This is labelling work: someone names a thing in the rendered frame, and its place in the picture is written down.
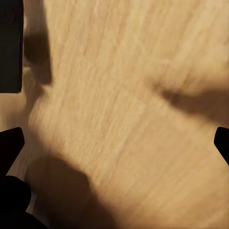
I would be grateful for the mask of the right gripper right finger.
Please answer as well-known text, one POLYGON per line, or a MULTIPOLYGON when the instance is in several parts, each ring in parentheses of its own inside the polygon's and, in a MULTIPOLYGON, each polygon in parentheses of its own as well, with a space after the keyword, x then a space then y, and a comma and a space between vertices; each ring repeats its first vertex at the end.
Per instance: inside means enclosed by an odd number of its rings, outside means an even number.
POLYGON ((215 133, 214 144, 229 165, 229 129, 218 127, 215 133))

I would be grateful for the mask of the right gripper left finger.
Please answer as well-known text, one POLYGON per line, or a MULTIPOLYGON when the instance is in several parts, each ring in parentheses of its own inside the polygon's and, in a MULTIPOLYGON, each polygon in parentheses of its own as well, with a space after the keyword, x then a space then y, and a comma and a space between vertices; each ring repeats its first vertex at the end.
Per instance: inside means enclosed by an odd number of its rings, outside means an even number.
POLYGON ((25 145, 20 127, 0 132, 0 184, 25 145))

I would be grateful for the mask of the digital camera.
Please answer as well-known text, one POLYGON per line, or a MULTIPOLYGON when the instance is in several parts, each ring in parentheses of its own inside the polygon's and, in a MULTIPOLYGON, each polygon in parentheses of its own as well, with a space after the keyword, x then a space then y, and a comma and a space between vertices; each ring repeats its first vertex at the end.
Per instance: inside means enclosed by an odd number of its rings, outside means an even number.
POLYGON ((23 0, 0 0, 0 93, 21 92, 23 37, 23 0))

